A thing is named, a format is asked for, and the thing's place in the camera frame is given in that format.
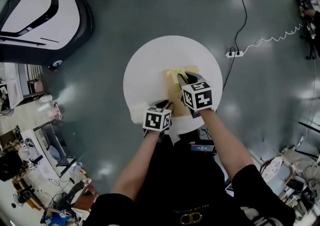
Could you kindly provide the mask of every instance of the white box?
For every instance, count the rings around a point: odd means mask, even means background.
[[[182,86],[184,105],[195,112],[212,107],[212,88],[206,81]]]
[[[150,107],[143,116],[143,128],[162,132],[170,126],[171,110]]]

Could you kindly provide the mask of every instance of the black cable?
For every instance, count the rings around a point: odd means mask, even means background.
[[[210,136],[210,138],[212,140],[212,136],[210,135],[209,130],[207,130],[206,133]]]
[[[70,182],[71,182],[71,181],[69,181],[69,182],[67,183],[67,185],[66,185],[66,186],[64,186],[63,188],[61,188],[61,186],[60,186],[61,190],[63,191],[63,190],[64,190],[64,188],[65,188],[65,187],[67,187],[67,186],[69,185],[69,183],[70,183]],[[65,194],[64,192],[62,192],[62,193],[58,193],[58,192],[53,196],[53,198],[51,199],[51,201],[50,201],[50,203],[49,203],[48,207],[50,206],[51,202],[52,202],[52,201],[54,201],[54,198],[55,198],[56,196]]]
[[[245,19],[244,19],[244,23],[243,23],[242,27],[237,31],[237,33],[235,34],[235,37],[234,37],[234,43],[235,43],[237,52],[236,52],[236,49],[235,49],[234,47],[231,47],[231,48],[230,48],[230,53],[231,53],[231,49],[233,48],[233,49],[234,49],[234,53],[239,54],[240,51],[239,51],[239,47],[238,47],[238,44],[237,44],[237,37],[238,37],[238,34],[243,30],[243,28],[244,28],[244,27],[246,26],[246,24],[247,24],[247,19],[248,19],[247,8],[246,8],[246,5],[245,5],[244,0],[241,0],[241,1],[242,1],[243,8],[244,8]],[[229,75],[230,75],[232,66],[234,65],[235,58],[236,58],[236,55],[234,55],[234,57],[233,57],[233,59],[232,59],[232,63],[231,63],[230,69],[229,69],[229,71],[228,71],[228,74],[226,75],[226,78],[225,78],[225,81],[224,81],[224,85],[223,85],[222,91],[224,91],[224,89],[225,89],[225,87],[226,87],[227,80],[228,80],[228,78],[229,78]]]
[[[224,85],[223,85],[223,88],[222,88],[222,92],[225,90],[225,87],[226,87],[226,84],[227,84],[227,81],[228,81],[228,78],[229,78],[229,75],[230,75],[232,66],[234,65],[235,58],[236,58],[236,55],[234,55],[234,57],[233,57],[233,59],[232,59],[230,69],[229,69],[228,74],[226,75],[226,78],[225,78],[225,81],[224,81]]]
[[[202,131],[204,131],[204,134],[200,134],[200,136],[205,136],[206,135],[206,129],[201,128]]]
[[[267,166],[272,162],[274,158],[266,161],[264,164],[261,165],[260,167],[260,174],[262,175],[262,173],[264,172],[264,170],[267,168]]]
[[[236,33],[235,35],[235,38],[234,38],[234,43],[235,43],[235,46],[236,46],[236,49],[237,49],[237,52],[239,53],[239,47],[237,45],[237,37],[238,37],[238,34],[243,30],[243,28],[246,26],[247,24],[247,19],[248,19],[248,15],[247,15],[247,9],[246,9],[246,5],[245,5],[245,2],[244,0],[241,0],[242,1],[242,4],[243,4],[243,8],[244,8],[244,12],[245,12],[245,19],[244,19],[244,23],[242,25],[242,27],[238,30],[238,32]]]

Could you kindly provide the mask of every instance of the black shirt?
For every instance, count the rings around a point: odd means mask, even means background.
[[[212,154],[190,151],[181,141],[160,143],[136,202],[121,194],[98,197],[88,225],[253,225],[240,207],[292,226],[295,212],[286,206],[248,165],[233,178],[234,197],[224,189],[224,174]]]

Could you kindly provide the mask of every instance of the equipment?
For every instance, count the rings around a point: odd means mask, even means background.
[[[92,29],[82,0],[0,0],[0,61],[58,66]]]

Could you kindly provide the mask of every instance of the electrical outlet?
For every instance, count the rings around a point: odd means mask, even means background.
[[[225,54],[225,57],[227,57],[227,58],[241,57],[241,56],[244,56],[244,52],[243,51],[239,51],[239,55],[237,54],[237,52],[231,52],[231,55],[230,55],[230,52],[227,52]]]

